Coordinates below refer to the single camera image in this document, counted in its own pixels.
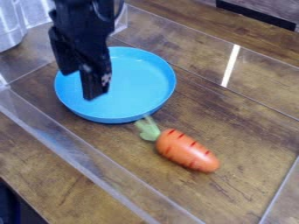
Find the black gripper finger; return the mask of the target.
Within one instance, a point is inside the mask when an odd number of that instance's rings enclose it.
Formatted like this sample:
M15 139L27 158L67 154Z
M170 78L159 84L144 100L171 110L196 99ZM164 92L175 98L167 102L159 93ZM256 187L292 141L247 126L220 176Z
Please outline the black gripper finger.
M109 53L100 53L96 57L96 60L81 57L79 61L83 98L88 101L92 101L100 95L105 94L109 89L109 82L112 77L112 63Z
M55 27L49 29L48 35L59 69L64 75L69 75L79 70L80 63L75 56L75 52Z

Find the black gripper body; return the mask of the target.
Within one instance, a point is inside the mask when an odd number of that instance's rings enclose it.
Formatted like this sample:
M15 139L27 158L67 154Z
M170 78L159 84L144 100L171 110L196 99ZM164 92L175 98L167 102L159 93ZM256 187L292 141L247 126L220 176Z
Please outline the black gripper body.
M73 51L107 54L107 38L115 31L115 0L53 0L49 36Z

